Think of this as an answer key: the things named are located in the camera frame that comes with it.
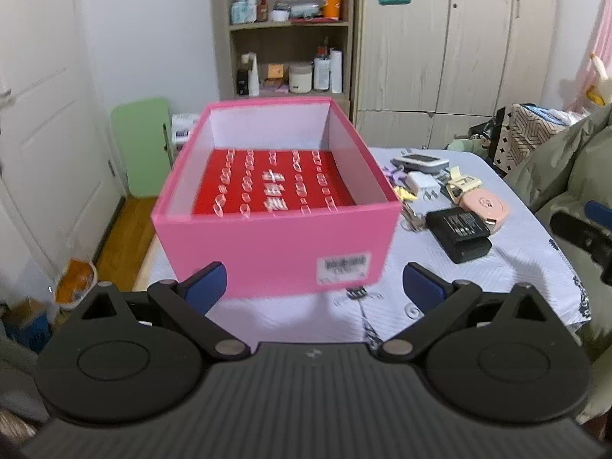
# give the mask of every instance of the patterned bag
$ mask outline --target patterned bag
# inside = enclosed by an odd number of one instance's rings
[[[509,173],[538,146],[565,127],[544,118],[537,108],[515,103],[504,119],[500,143],[495,153],[495,165]]]

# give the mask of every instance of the orange container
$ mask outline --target orange container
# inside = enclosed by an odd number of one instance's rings
[[[340,20],[340,3],[342,0],[323,0],[323,17]]]

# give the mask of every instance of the open box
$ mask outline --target open box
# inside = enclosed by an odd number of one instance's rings
[[[249,218],[194,215],[214,149],[329,150],[355,205],[255,212]],[[326,97],[225,101],[209,105],[181,151],[152,213],[179,281],[219,260],[225,298],[312,293],[375,283],[401,204],[339,106]]]

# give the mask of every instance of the wardrobe door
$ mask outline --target wardrobe door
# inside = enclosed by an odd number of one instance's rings
[[[425,112],[357,112],[357,131],[368,146],[422,148],[429,143],[432,125]]]
[[[490,116],[506,59],[512,0],[451,0],[438,108]]]
[[[498,108],[539,103],[549,66],[556,0],[514,0]]]
[[[443,150],[455,139],[455,134],[465,136],[469,128],[491,119],[490,116],[458,116],[455,114],[436,114],[428,148]]]
[[[449,0],[361,0],[357,110],[435,111]]]

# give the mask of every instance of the plush toy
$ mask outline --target plush toy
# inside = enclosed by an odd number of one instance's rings
[[[598,82],[589,88],[586,96],[599,106],[609,105],[612,103],[612,79],[608,77],[608,72],[602,60],[593,53],[591,53],[591,62],[595,67]]]

